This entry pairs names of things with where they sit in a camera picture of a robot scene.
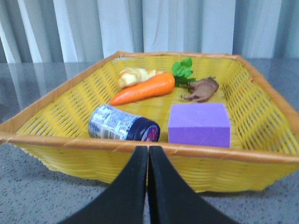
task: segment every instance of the orange carrot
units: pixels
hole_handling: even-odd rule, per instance
[[[123,89],[112,98],[109,104],[121,105],[141,99],[166,95],[174,89],[174,81],[172,73],[169,72],[155,75],[147,81]]]

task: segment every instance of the table surface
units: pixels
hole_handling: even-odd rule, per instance
[[[250,59],[299,111],[299,59]],[[0,63],[0,123],[93,63]],[[0,223],[57,223],[83,208],[108,185],[48,170],[38,159],[0,145]],[[263,191],[199,193],[242,224],[298,224],[299,170]],[[145,203],[144,223],[150,223]]]

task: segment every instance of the basket rim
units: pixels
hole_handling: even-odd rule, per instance
[[[16,134],[17,131],[28,119],[34,116],[37,112],[43,109],[46,105],[57,99],[60,95],[80,83],[90,74],[102,67],[105,63],[121,57],[139,57],[139,56],[167,56],[167,55],[184,55],[195,57],[208,58],[227,58],[241,62],[245,69],[251,74],[252,81],[257,83],[271,98],[279,110],[285,115],[291,129],[299,136],[299,114],[297,111],[285,100],[285,98],[278,93],[264,76],[247,60],[240,55],[231,54],[217,54],[217,53],[197,53],[197,52],[141,52],[129,53],[124,51],[117,51],[113,55],[106,57],[97,63],[91,65],[89,68],[78,73],[73,78],[67,80],[60,86],[56,87],[31,105],[20,111],[18,114],[9,120],[0,124],[0,144],[2,142],[12,144],[34,144],[42,146],[66,147],[66,148],[85,148],[85,149],[107,149],[112,151],[132,152],[135,146],[162,146],[167,154],[175,154],[181,156],[195,156],[195,157],[210,157],[226,160],[237,161],[252,161],[252,162],[267,162],[267,163],[287,163],[299,164],[299,156],[292,154],[283,154],[275,152],[265,152],[259,150],[246,149],[231,149],[220,147],[203,147],[190,146],[171,143],[142,143],[139,141],[118,141],[105,139],[91,139],[91,138],[67,138],[67,137],[50,137],[41,135]]]

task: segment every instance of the brown mushroom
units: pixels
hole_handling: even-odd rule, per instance
[[[209,100],[219,88],[219,84],[214,80],[214,77],[188,82],[188,85],[190,86],[189,92],[191,95],[181,95],[181,97],[196,102]]]

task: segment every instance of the green leaves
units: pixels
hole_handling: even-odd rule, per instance
[[[175,86],[179,86],[180,84],[187,84],[188,82],[195,81],[195,78],[188,78],[192,75],[193,71],[192,67],[192,59],[190,57],[185,58],[181,62],[175,62],[172,66],[172,73],[175,79]]]

